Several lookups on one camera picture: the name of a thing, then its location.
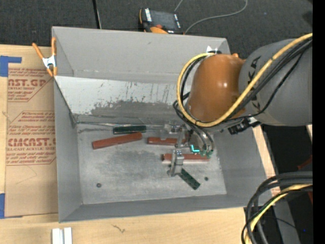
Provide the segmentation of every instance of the cardboard sheet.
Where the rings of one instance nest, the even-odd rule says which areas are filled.
[[[8,64],[5,217],[57,212],[53,79],[31,46],[1,45],[0,55],[21,57]]]

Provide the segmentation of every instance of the black power supply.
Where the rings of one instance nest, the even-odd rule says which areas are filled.
[[[139,25],[144,32],[161,34],[183,34],[177,13],[167,13],[141,8]]]

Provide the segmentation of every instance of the blue tape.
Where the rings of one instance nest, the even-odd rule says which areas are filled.
[[[0,56],[0,77],[8,77],[9,63],[21,63],[21,57]]]
[[[0,219],[5,218],[5,194],[0,194]]]

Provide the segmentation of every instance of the green light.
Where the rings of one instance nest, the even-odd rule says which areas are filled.
[[[193,153],[198,153],[198,152],[200,152],[199,149],[194,149],[194,145],[191,145],[191,151],[192,151]]]

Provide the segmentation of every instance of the black stand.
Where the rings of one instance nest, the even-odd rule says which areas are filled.
[[[92,5],[93,5],[93,11],[95,13],[97,29],[102,29],[100,14],[99,14],[99,12],[97,10],[96,0],[92,0]]]

